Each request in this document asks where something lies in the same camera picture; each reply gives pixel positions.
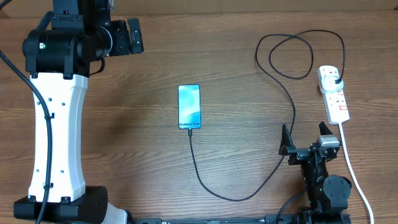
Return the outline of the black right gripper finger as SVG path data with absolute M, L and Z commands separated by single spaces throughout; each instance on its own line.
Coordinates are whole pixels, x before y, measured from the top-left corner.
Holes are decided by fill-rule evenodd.
M 279 147 L 279 155 L 280 156 L 288 156 L 295 150 L 295 146 L 292 140 L 292 137 L 289 133 L 289 130 L 286 124 L 282 125 L 282 137 Z
M 328 129 L 328 126 L 321 122 L 319 125 L 320 136 L 318 137 L 318 143 L 321 146 L 340 146 L 340 140 Z

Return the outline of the blue smartphone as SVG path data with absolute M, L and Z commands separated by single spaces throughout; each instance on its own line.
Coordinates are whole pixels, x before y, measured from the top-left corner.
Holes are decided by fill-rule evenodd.
M 201 128 L 200 86 L 178 87 L 178 127 L 180 129 Z

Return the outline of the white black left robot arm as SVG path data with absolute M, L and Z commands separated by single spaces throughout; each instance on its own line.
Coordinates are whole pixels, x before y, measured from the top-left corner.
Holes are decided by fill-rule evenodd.
M 54 1 L 22 44 L 20 77 L 34 94 L 35 158 L 28 194 L 14 216 L 36 223 L 132 223 L 103 186 L 89 186 L 81 164 L 83 103 L 92 62 L 140 54 L 139 20 L 112 20 L 110 0 Z

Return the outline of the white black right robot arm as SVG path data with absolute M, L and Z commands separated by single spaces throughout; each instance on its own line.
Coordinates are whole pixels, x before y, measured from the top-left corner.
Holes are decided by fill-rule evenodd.
M 343 211 L 348 208 L 352 183 L 346 177 L 330 175 L 326 163 L 337 158 L 341 141 L 321 122 L 317 141 L 308 148 L 297 149 L 286 125 L 282 126 L 279 155 L 288 156 L 290 166 L 299 165 L 305 188 L 290 198 L 276 215 L 276 223 L 350 223 Z M 308 207 L 292 215 L 283 215 L 288 204 L 307 194 Z

